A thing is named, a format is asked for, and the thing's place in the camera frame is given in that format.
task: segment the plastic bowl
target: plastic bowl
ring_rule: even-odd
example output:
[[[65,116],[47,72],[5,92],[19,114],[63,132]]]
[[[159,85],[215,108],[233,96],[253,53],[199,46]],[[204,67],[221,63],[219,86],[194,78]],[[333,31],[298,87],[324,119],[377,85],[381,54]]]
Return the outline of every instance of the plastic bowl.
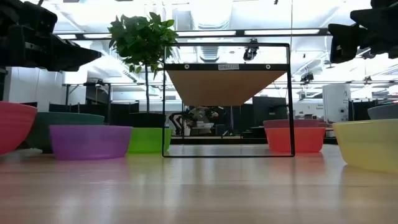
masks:
[[[369,108],[368,114],[371,119],[398,119],[398,104]]]
[[[333,129],[347,164],[398,172],[398,119],[335,123]]]
[[[105,125],[51,125],[52,149],[60,160],[124,157],[132,130],[132,127]]]
[[[173,130],[165,128],[164,151],[169,150]],[[162,128],[134,128],[129,154],[162,153]]]
[[[44,153],[52,153],[49,126],[55,124],[103,125],[104,117],[93,114],[39,112],[36,115],[32,131],[26,139],[28,145],[41,149]]]
[[[289,128],[290,123],[288,119],[268,120],[262,122],[264,128]],[[295,119],[295,128],[306,128],[306,127],[319,127],[319,120],[315,119]]]
[[[315,153],[323,146],[325,128],[294,128],[295,152]],[[271,152],[290,153],[290,128],[266,128]]]
[[[37,108],[0,101],[0,154],[15,150],[29,134]]]

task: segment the person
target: person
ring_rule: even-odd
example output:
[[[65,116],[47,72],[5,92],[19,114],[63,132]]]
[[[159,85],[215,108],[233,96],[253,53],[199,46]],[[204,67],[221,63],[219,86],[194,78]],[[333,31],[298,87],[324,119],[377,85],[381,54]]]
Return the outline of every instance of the person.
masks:
[[[197,106],[189,113],[192,119],[187,121],[187,125],[191,128],[191,136],[212,136],[211,128],[198,127],[197,122],[210,123],[217,119],[219,114],[206,106]]]

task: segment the sticker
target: sticker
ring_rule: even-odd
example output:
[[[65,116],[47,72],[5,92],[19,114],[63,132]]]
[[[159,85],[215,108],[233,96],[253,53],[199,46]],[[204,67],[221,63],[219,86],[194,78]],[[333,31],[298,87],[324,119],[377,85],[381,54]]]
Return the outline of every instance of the sticker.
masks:
[[[239,70],[239,64],[218,65],[218,70]]]

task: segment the ceiling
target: ceiling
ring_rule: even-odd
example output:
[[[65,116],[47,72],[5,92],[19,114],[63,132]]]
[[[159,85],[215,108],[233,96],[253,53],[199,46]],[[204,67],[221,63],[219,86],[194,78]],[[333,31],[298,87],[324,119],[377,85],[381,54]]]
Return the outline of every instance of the ceiling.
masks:
[[[48,0],[43,7],[56,13],[58,22],[55,26],[56,34],[92,34],[106,33],[109,23],[115,16],[146,16],[149,12],[156,12],[163,19],[174,19],[176,30],[193,30],[201,27],[217,27],[218,24],[227,24],[224,29],[314,29],[327,27],[329,23],[351,25],[353,21],[349,14],[355,9],[370,8],[370,0]],[[180,39],[180,42],[197,42],[197,39]],[[210,41],[222,42],[249,42],[249,37],[221,38]],[[339,65],[329,65],[328,56],[331,45],[330,36],[316,37],[261,37],[259,42],[283,42],[292,46],[291,64],[292,74],[296,81],[301,76],[312,72],[315,81],[361,81],[366,76],[373,80],[395,80],[398,78],[396,60],[390,60],[385,55],[378,55],[371,60],[360,57],[353,61]],[[102,78],[108,82],[131,83],[131,77],[125,74],[125,67],[118,61],[118,57],[107,49],[108,40],[94,40],[94,49],[101,49],[106,57],[91,64],[89,78]],[[242,60],[243,48],[221,48],[218,50],[220,60],[225,62]],[[183,61],[196,60],[197,51],[181,49],[179,51]],[[257,56],[258,61],[279,62],[285,58],[282,50],[261,49]],[[131,74],[133,78],[142,81],[142,75]],[[286,81],[282,76],[278,81]],[[152,82],[161,82],[161,76],[152,79]],[[312,95],[322,92],[322,86],[309,85],[302,88],[296,85],[295,93],[302,90]],[[285,84],[269,86],[261,94],[270,96],[285,95]],[[359,97],[369,97],[369,92],[382,93],[391,85],[375,84],[363,88],[364,85],[352,85],[353,91]],[[120,88],[121,91],[142,91],[142,88]]]

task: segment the gray bowl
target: gray bowl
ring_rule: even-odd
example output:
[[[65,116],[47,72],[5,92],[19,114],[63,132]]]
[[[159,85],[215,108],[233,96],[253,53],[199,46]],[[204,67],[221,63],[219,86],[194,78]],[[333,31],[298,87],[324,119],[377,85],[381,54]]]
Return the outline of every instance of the gray bowl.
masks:
[[[397,119],[398,104],[373,107],[368,109],[368,114],[371,119]]]

